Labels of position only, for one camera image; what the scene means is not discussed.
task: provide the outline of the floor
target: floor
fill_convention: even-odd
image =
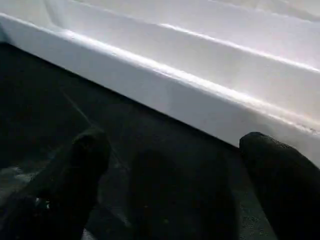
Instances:
[[[60,146],[97,125],[109,136],[112,159],[87,224],[96,239],[132,238],[128,196],[133,188],[137,198],[145,197],[142,185],[161,179],[179,189],[178,204],[187,204],[195,186],[212,191],[224,163],[239,212],[239,239],[276,239],[235,147],[13,46],[0,44],[0,59],[2,201],[54,159]],[[161,153],[168,164],[157,174],[153,166],[135,166],[146,151]],[[140,177],[136,187],[132,172]],[[145,207],[156,200],[148,198]],[[166,218],[164,223],[172,227]]]

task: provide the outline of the bathroom floor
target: bathroom floor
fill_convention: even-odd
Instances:
[[[170,159],[186,182],[195,180],[195,172],[206,174],[204,163],[214,169],[226,161],[239,239],[276,239],[235,147],[8,44],[0,44],[0,57],[0,203],[43,169],[60,146],[94,124],[107,132],[112,156],[84,239],[132,238],[129,173],[134,158],[146,150]],[[151,169],[141,169],[146,182],[159,177],[146,171]],[[215,176],[207,175],[202,184],[210,188]]]

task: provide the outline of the dark floor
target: dark floor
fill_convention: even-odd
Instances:
[[[208,191],[214,172],[226,161],[240,213],[240,239],[276,239],[236,148],[12,46],[0,44],[0,61],[0,202],[41,170],[61,145],[95,124],[107,131],[113,148],[100,204],[87,226],[97,239],[131,238],[126,227],[129,173],[137,154],[146,150],[169,159],[183,183],[205,175],[202,185]],[[203,168],[206,163],[212,174]],[[146,182],[157,176],[142,175]]]

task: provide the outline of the white surface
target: white surface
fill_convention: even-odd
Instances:
[[[102,0],[87,1],[102,6]],[[82,16],[81,22],[73,20],[75,27],[86,27],[85,21],[97,21],[101,15],[91,18],[88,7],[62,2],[70,14],[61,17],[72,21]],[[174,26],[320,69],[320,25],[314,22],[207,0],[108,0],[103,5],[145,22]]]
[[[63,12],[56,12],[55,17],[56,24],[65,29],[37,26],[3,13],[0,25],[10,44],[232,145],[237,146],[243,135],[259,131],[297,148],[320,167],[319,118],[312,110],[316,109],[312,104],[319,101],[317,71],[221,40],[190,36],[83,5],[64,10],[69,18],[62,19],[59,14]],[[199,51],[194,59],[190,57]],[[189,65],[175,65],[180,61]],[[208,79],[198,75],[198,68],[192,73],[187,68],[181,71],[197,61],[203,65],[212,61],[203,68],[210,71]],[[238,88],[234,91],[239,86],[249,94],[239,93]],[[264,102],[259,94],[252,96],[256,89],[265,94]],[[287,107],[270,105],[282,95],[286,97],[277,106],[291,104],[288,97],[295,101],[290,106],[300,116],[289,114]]]
[[[106,2],[104,0],[85,0]],[[215,0],[217,2],[305,19],[320,20],[319,0]]]
[[[317,68],[294,61],[288,64],[284,59],[271,57],[269,54],[219,38],[186,34],[177,31],[177,28],[145,23],[75,1],[63,3],[63,7],[56,15],[61,16],[62,27],[65,29],[245,94],[239,96],[241,99],[239,101],[248,102],[246,99],[248,96],[255,98],[279,108],[279,110],[273,108],[272,114],[285,116],[295,123],[313,128],[319,126],[320,112],[317,102],[320,71]],[[291,31],[297,37],[309,40],[304,34],[296,34],[294,32],[296,29],[301,30],[300,26],[297,26]],[[286,53],[288,45],[289,43],[282,42],[277,44],[278,48],[286,50]],[[309,57],[320,58],[318,47],[312,53],[314,45],[300,44],[299,47],[304,47],[305,51],[309,47]],[[298,51],[299,49],[292,50],[292,53],[299,57],[302,57],[302,53],[305,54],[303,51]],[[146,67],[156,70],[159,66],[147,64]],[[297,98],[297,92],[303,101]]]

